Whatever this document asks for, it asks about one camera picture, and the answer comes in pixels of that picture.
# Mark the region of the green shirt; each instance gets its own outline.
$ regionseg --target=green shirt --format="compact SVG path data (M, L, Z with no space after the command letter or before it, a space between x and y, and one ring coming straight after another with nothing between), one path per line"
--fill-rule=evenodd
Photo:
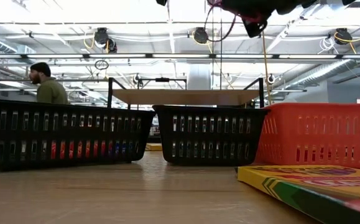
M61 84L54 79L48 79L37 89L37 102L68 104L68 95Z

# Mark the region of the black plastic basket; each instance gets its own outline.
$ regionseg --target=black plastic basket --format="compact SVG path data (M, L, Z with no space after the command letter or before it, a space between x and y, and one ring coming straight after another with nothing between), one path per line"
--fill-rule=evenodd
M167 162L241 166L254 162L268 110L154 106Z
M0 169L138 161L154 115L0 100Z

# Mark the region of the table surface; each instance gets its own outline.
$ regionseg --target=table surface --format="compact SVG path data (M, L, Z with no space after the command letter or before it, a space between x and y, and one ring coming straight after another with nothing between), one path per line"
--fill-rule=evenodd
M318 223L240 183L232 167L132 164L0 172L0 223Z

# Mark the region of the crayola box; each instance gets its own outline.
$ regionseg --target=crayola box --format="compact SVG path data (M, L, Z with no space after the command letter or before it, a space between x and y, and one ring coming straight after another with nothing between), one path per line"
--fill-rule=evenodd
M249 166L238 180L323 223L360 224L360 170L341 166Z

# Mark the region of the plastic basket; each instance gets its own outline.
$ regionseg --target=plastic basket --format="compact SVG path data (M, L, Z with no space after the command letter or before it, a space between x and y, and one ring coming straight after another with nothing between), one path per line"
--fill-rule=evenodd
M267 110L154 106L164 158L175 164L240 166L254 161Z
M360 168L360 105L279 103L267 108L259 162Z
M0 169L137 161L154 115L0 100Z

